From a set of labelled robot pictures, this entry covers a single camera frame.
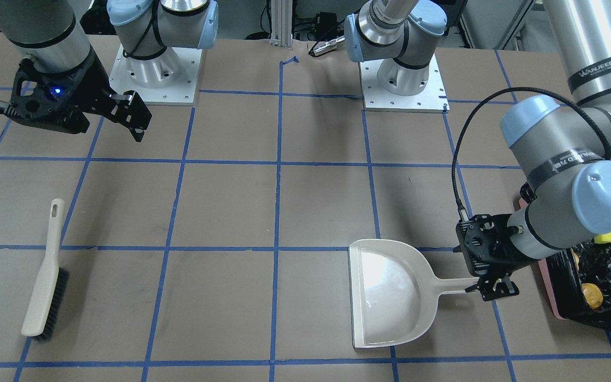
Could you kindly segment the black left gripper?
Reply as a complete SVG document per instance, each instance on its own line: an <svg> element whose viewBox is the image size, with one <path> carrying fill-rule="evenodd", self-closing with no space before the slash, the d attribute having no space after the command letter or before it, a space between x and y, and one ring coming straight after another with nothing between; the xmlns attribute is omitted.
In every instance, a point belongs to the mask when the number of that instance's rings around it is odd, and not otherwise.
<svg viewBox="0 0 611 382"><path fill-rule="evenodd" d="M459 245L466 267L477 283L465 292L480 292L483 301L516 297L520 290L509 276L523 268L523 254L512 244L511 214L478 214L456 224Z"/></svg>

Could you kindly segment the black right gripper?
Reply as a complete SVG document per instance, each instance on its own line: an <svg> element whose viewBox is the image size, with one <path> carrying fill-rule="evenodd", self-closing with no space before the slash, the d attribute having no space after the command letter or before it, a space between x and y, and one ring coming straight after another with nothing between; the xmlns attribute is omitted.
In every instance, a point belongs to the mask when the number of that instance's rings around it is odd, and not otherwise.
<svg viewBox="0 0 611 382"><path fill-rule="evenodd" d="M43 73L39 61L26 54L15 73L9 101L0 100L0 115L24 126L66 134L85 133L85 114L104 116L125 126L140 143L151 121L151 112L135 90L117 94L109 84L94 51L75 68Z"/></svg>

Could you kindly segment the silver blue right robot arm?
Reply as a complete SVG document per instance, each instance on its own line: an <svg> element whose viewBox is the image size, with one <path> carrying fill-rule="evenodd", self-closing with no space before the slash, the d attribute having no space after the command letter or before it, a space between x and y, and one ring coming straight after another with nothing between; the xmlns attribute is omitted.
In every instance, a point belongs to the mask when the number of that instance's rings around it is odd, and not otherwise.
<svg viewBox="0 0 611 382"><path fill-rule="evenodd" d="M208 50L216 41L216 1L108 1L109 21L129 73L140 86L180 75L175 48ZM136 90L118 93L66 1L0 1L0 31L22 54L0 115L66 134L85 133L87 113L129 130L137 142L151 112Z"/></svg>

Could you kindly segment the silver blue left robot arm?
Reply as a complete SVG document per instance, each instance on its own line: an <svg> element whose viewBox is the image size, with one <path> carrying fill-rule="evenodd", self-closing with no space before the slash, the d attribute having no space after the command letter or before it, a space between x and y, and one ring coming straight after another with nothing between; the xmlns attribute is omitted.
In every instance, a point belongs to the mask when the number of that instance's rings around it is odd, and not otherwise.
<svg viewBox="0 0 611 382"><path fill-rule="evenodd" d="M469 216L460 194L456 233L470 278L443 280L414 247L369 239L350 247L353 261L372 250L417 259L409 274L420 297L480 291L483 300L515 296L511 274L592 237L611 232L611 1L546 1L573 100L543 89L511 107L502 135L535 200L513 214Z"/></svg>

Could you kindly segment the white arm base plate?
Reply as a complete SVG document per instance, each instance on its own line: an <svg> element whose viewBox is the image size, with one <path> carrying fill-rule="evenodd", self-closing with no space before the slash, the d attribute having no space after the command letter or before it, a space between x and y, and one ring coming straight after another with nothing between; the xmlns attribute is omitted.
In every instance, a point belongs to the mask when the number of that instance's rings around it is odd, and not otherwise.
<svg viewBox="0 0 611 382"><path fill-rule="evenodd" d="M117 93L138 92L148 106L194 106L204 50L168 48L151 60L126 58L119 46L109 75Z"/></svg>
<svg viewBox="0 0 611 382"><path fill-rule="evenodd" d="M419 70L393 59L359 63L366 111L443 113L450 110L435 55Z"/></svg>

